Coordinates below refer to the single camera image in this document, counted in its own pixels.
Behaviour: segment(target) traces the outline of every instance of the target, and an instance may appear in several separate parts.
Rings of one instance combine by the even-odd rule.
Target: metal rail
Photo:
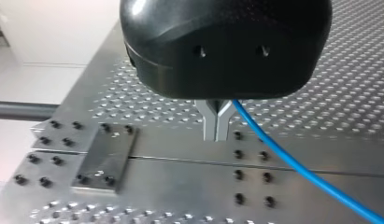
[[[43,121],[50,119],[58,105],[0,102],[0,119]]]

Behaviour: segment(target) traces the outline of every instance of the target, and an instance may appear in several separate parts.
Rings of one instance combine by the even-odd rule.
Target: black plastic housing
[[[330,0],[121,1],[140,80],[181,99],[268,99],[299,90],[331,20]]]

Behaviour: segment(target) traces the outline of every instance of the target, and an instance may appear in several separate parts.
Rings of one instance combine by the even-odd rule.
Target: floor
[[[0,45],[0,101],[60,104],[84,68],[20,65]],[[32,121],[0,119],[0,182],[6,182],[35,141]]]

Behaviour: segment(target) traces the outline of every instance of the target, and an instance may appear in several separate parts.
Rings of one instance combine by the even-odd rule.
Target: black screw
[[[274,200],[274,198],[271,196],[267,196],[264,198],[264,205],[269,208],[273,208],[274,206],[276,206],[276,200]]]
[[[39,183],[40,183],[40,186],[45,188],[48,188],[52,184],[51,180],[49,180],[47,177],[41,177],[39,179]]]
[[[101,130],[105,133],[110,132],[110,126],[106,123],[101,124]]]
[[[14,180],[19,185],[23,185],[26,182],[26,178],[23,175],[15,175]]]
[[[48,145],[50,142],[49,138],[47,138],[47,137],[39,137],[39,141],[43,145]]]
[[[241,159],[243,159],[243,157],[244,157],[244,153],[241,150],[235,150],[235,158],[236,159],[241,160]]]
[[[107,183],[108,186],[113,186],[116,182],[116,179],[111,175],[107,175],[105,176],[104,181],[105,183]]]
[[[29,154],[27,158],[31,163],[38,163],[40,161],[40,159],[35,154]]]
[[[244,173],[241,170],[235,170],[235,179],[242,180],[244,179]]]
[[[266,151],[261,151],[259,153],[259,157],[261,158],[261,161],[268,161],[268,153]]]
[[[270,183],[273,180],[273,176],[270,173],[263,173],[263,181],[266,183]]]
[[[80,124],[79,122],[77,122],[77,121],[72,122],[72,126],[73,126],[74,129],[77,129],[77,130],[80,130],[80,129],[83,128],[83,125],[81,125],[81,124]]]
[[[61,165],[64,161],[58,156],[54,156],[51,158],[51,162],[56,164],[56,165]]]
[[[55,129],[59,129],[61,127],[61,124],[57,120],[51,120],[50,125]]]
[[[78,180],[79,184],[85,185],[89,181],[89,177],[85,175],[77,175],[76,179]]]
[[[244,204],[245,202],[245,197],[242,193],[237,193],[235,195],[235,203],[238,205]]]
[[[242,134],[240,131],[234,131],[233,134],[235,135],[236,140],[241,140],[242,139]]]
[[[128,134],[133,133],[133,126],[131,125],[125,125],[124,129]]]
[[[74,142],[70,138],[64,138],[63,143],[66,147],[72,147]]]

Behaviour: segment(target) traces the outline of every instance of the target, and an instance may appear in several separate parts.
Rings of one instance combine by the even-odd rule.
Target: blue cable
[[[290,167],[292,167],[297,173],[309,180],[311,183],[315,184],[317,187],[321,188],[323,191],[330,194],[332,197],[337,199],[339,202],[343,203],[347,207],[351,208],[359,214],[361,217],[366,218],[368,221],[377,224],[384,224],[384,217],[381,217],[379,214],[369,210],[364,207],[362,204],[350,198],[347,194],[341,190],[335,188],[313,172],[309,171],[297,161],[293,156],[291,156],[287,151],[285,151],[276,141],[274,141],[270,136],[268,136],[261,127],[252,119],[250,114],[245,110],[245,108],[237,101],[233,100],[235,108],[238,110],[238,113],[241,117],[247,121],[250,128],[256,132],[256,134],[264,141],[282,160],[284,160]]]

